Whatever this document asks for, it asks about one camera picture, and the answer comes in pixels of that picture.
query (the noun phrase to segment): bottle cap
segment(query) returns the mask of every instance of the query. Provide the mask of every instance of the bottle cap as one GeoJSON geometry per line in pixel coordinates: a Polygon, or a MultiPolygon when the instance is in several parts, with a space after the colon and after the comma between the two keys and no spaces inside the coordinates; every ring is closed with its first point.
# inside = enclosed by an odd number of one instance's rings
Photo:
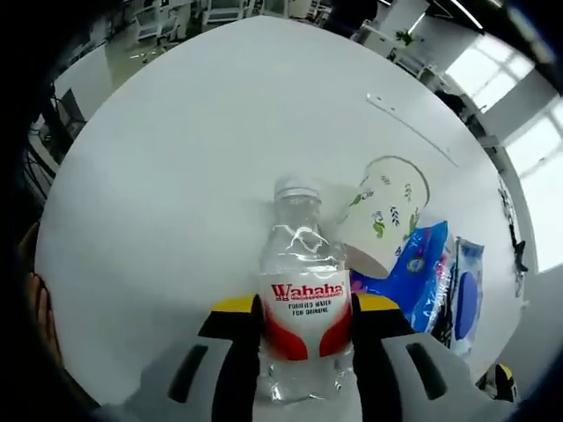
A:
{"type": "Polygon", "coordinates": [[[274,199],[287,198],[288,196],[305,195],[320,199],[318,188],[310,179],[298,176],[284,176],[275,181],[274,199]]]}

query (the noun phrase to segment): plastic water bottle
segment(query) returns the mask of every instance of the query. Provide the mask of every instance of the plastic water bottle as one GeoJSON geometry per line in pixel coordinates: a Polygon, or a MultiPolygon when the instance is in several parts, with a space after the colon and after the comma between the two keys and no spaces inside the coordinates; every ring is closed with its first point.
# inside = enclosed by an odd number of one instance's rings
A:
{"type": "Polygon", "coordinates": [[[318,190],[300,178],[275,184],[276,222],[260,260],[265,332],[258,392],[274,401],[328,398],[340,388],[350,339],[345,255],[319,227],[318,190]]]}

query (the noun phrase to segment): blue plastic bag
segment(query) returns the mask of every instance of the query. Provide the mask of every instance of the blue plastic bag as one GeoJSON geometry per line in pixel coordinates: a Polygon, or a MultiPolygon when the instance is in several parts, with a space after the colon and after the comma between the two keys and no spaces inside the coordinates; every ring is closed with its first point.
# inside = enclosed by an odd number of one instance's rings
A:
{"type": "Polygon", "coordinates": [[[416,228],[387,279],[350,272],[352,291],[390,298],[415,331],[430,331],[450,288],[455,248],[448,223],[416,228]]]}

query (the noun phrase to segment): office floor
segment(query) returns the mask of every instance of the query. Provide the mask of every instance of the office floor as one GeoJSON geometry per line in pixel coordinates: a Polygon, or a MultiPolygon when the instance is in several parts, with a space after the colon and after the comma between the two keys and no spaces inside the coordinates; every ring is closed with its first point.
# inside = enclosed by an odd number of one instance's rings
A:
{"type": "MultiPolygon", "coordinates": [[[[190,19],[189,12],[187,16],[180,18],[189,21],[186,22],[184,29],[180,29],[183,32],[179,33],[182,42],[201,33],[201,22],[197,18],[190,19]]],[[[136,40],[135,24],[118,33],[106,44],[106,58],[112,74],[113,91],[117,91],[130,77],[163,53],[162,48],[157,47],[154,38],[140,42],[136,40]]]]}

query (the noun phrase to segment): red and white label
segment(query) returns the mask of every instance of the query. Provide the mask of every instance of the red and white label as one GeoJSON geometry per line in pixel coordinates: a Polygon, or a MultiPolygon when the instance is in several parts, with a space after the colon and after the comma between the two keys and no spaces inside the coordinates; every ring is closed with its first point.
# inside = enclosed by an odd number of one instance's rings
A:
{"type": "Polygon", "coordinates": [[[280,358],[328,356],[350,340],[348,271],[262,276],[260,299],[267,344],[280,358]]]}

